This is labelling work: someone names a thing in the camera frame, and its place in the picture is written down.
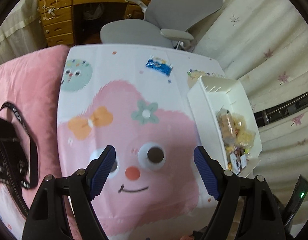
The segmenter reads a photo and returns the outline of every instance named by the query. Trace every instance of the wooden desk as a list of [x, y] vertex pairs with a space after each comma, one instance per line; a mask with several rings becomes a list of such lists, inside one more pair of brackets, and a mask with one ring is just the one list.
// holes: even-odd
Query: wooden desk
[[[143, 0], [148, 5], [151, 0]], [[141, 8], [135, 3], [124, 0], [39, 0], [39, 11], [41, 23], [44, 28], [45, 37], [49, 46], [65, 44], [69, 46], [80, 43], [78, 25], [82, 21], [81, 14], [78, 18], [74, 13], [74, 5], [85, 3], [120, 3], [126, 4], [125, 11], [119, 15], [120, 19], [143, 19], [144, 14]], [[53, 6], [53, 19], [44, 18], [44, 8]]]

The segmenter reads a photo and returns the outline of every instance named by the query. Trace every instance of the metal screw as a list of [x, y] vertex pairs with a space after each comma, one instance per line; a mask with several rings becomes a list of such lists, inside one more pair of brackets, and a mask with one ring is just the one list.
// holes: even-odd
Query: metal screw
[[224, 174], [225, 174], [226, 176], [230, 177], [230, 176], [233, 175], [233, 172], [230, 171], [230, 170], [225, 170], [225, 171], [224, 171]]
[[260, 182], [263, 182], [265, 180], [262, 175], [257, 175], [256, 179]]
[[45, 181], [49, 181], [49, 180], [51, 180], [53, 178], [53, 176], [51, 175], [51, 174], [49, 174], [49, 175], [46, 175], [45, 176]]
[[76, 174], [78, 176], [84, 175], [85, 174], [85, 170], [84, 169], [79, 169], [78, 171], [76, 171]]

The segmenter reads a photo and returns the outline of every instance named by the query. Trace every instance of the blue snack package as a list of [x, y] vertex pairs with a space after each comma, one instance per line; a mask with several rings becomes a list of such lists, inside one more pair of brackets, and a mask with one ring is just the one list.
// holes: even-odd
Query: blue snack package
[[164, 73], [168, 77], [170, 76], [173, 68], [172, 65], [169, 64], [166, 60], [153, 56], [151, 56], [146, 63], [146, 67], [158, 70], [159, 72]]

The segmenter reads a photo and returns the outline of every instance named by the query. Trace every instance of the bag strap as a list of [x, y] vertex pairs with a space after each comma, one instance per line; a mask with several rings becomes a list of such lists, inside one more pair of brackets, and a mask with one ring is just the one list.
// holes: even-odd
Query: bag strap
[[38, 185], [38, 152], [37, 152], [37, 145], [33, 138], [30, 136], [25, 120], [22, 117], [20, 111], [17, 109], [17, 107], [10, 102], [5, 102], [1, 108], [0, 111], [4, 108], [8, 108], [12, 110], [14, 115], [16, 116], [17, 120], [20, 122], [22, 127], [24, 128], [25, 132], [29, 136], [30, 140], [30, 156], [29, 156], [29, 182], [23, 178], [21, 181], [21, 184], [25, 189], [34, 188]]
[[22, 214], [27, 217], [28, 216], [28, 212], [29, 212], [29, 208], [24, 200], [24, 198], [22, 197], [22, 191], [21, 191], [21, 186], [19, 181], [16, 180], [15, 174], [12, 170], [11, 164], [10, 164], [10, 160], [9, 160], [9, 156], [7, 154], [6, 148], [4, 146], [4, 144], [2, 143], [1, 139], [0, 139], [0, 153], [3, 157], [3, 160], [6, 164], [6, 169], [7, 169], [7, 173], [9, 175], [10, 178], [10, 182], [7, 185], [8, 191], [10, 193], [10, 195], [12, 196], [12, 198], [15, 200], [17, 206], [19, 207], [20, 211], [22, 212]]

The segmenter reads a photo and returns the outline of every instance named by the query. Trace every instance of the cartoon mouth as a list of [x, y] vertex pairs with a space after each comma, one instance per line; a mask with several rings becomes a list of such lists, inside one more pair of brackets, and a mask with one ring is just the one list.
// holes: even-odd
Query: cartoon mouth
[[126, 192], [126, 193], [137, 193], [137, 192], [141, 192], [141, 191], [147, 190], [147, 189], [148, 189], [148, 187], [144, 187], [144, 188], [137, 189], [137, 190], [124, 189], [124, 184], [122, 184], [118, 193], [121, 193], [122, 191]]

